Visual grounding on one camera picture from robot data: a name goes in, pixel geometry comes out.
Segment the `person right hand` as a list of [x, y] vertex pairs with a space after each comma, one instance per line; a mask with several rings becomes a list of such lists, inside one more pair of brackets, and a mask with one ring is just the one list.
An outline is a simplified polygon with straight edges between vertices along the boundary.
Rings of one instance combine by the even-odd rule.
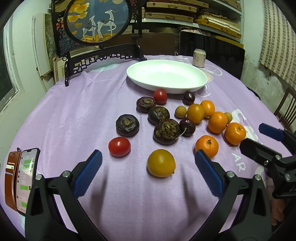
[[271, 224], [273, 226], [277, 225], [277, 222], [282, 222], [284, 220], [284, 209], [285, 201], [282, 199], [273, 199], [271, 205]]

